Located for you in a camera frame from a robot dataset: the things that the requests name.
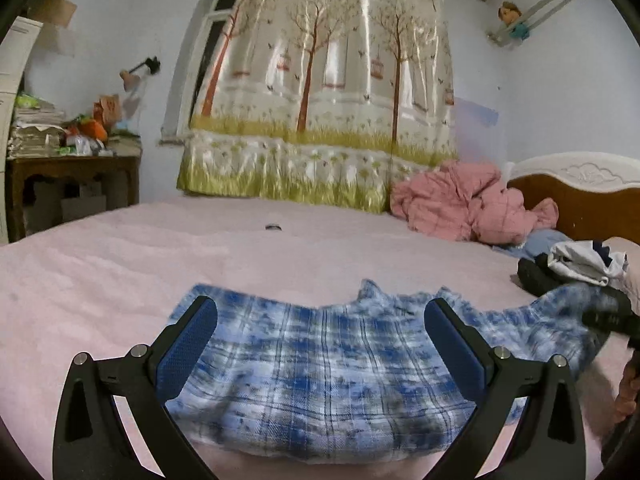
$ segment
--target white garment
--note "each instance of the white garment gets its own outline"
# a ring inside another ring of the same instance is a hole
[[[547,263],[558,276],[607,286],[609,280],[621,278],[628,267],[626,253],[609,252],[609,257],[612,261],[607,267],[593,249],[593,241],[558,242],[551,247]]]

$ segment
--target doll head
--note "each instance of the doll head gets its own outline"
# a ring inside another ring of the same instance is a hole
[[[522,13],[516,4],[511,2],[502,2],[502,6],[498,9],[498,18],[500,18],[507,27],[515,22]]]

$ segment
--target desk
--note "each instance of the desk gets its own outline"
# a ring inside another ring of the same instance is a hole
[[[9,232],[12,241],[25,237],[24,213],[22,211],[25,181],[33,175],[51,178],[72,178],[78,182],[87,182],[97,175],[124,171],[127,175],[127,203],[138,203],[138,165],[137,156],[54,156],[49,158],[16,158],[8,160],[7,212]]]

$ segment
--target white cabinet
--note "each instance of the white cabinet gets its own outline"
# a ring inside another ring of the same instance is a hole
[[[4,164],[14,101],[29,54],[41,28],[42,24],[39,22],[18,17],[0,43],[0,245],[8,242]]]

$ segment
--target lamp shade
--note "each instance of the lamp shade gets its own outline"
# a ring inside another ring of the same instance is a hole
[[[135,90],[140,84],[140,76],[129,73],[127,70],[121,70],[120,77],[124,82],[125,92],[131,92],[132,90]]]

